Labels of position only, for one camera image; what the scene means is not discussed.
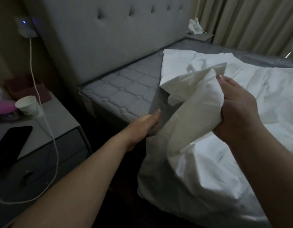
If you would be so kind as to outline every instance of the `tufted headboard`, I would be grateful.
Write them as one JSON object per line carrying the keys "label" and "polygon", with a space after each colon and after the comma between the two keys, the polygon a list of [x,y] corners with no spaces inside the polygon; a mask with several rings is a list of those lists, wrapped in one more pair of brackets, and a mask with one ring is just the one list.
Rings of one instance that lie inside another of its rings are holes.
{"label": "tufted headboard", "polygon": [[185,37],[191,4],[191,0],[23,1],[71,88]]}

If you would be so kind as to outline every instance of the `dark floor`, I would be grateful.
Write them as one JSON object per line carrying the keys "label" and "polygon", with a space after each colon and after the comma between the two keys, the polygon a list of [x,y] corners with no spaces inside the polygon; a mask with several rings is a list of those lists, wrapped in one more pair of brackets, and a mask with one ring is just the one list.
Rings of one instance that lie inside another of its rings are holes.
{"label": "dark floor", "polygon": [[[100,148],[118,129],[105,119],[86,115],[81,119],[86,136],[94,151]],[[145,140],[127,153],[115,174],[93,227],[163,227],[196,226],[186,220],[160,211],[137,194],[137,173],[145,157]]]}

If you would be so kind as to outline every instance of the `mattress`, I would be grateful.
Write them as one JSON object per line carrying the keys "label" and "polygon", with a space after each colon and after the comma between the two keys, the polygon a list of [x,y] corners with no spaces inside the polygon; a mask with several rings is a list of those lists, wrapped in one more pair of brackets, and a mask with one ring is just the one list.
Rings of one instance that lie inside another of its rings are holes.
{"label": "mattress", "polygon": [[[191,39],[178,41],[166,49],[194,50],[199,53],[233,53],[241,61],[261,67],[293,68],[293,60],[248,53]],[[124,126],[136,118],[162,110],[157,129],[161,128],[181,106],[167,103],[169,94],[159,88],[163,49],[114,70],[80,87],[81,93],[91,100],[96,114],[114,124]]]}

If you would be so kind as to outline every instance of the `red box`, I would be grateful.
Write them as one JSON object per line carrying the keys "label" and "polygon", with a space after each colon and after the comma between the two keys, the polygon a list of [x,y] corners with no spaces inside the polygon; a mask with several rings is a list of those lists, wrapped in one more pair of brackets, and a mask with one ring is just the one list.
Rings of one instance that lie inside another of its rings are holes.
{"label": "red box", "polygon": [[[37,86],[41,104],[50,101],[52,98],[49,91],[46,89],[45,85],[40,82],[37,78],[34,78],[35,84]],[[38,94],[34,88],[32,76],[30,74],[17,76],[15,78],[5,81],[5,86],[9,91],[11,97],[15,100],[19,100],[23,97],[34,95],[38,99]]]}

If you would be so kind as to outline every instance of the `curtain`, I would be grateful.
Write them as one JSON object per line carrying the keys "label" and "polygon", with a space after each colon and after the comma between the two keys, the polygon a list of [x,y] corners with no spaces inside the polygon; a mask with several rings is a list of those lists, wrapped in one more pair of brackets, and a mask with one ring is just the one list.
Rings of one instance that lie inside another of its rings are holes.
{"label": "curtain", "polygon": [[192,0],[192,5],[191,17],[214,34],[213,44],[282,57],[293,49],[293,0]]}

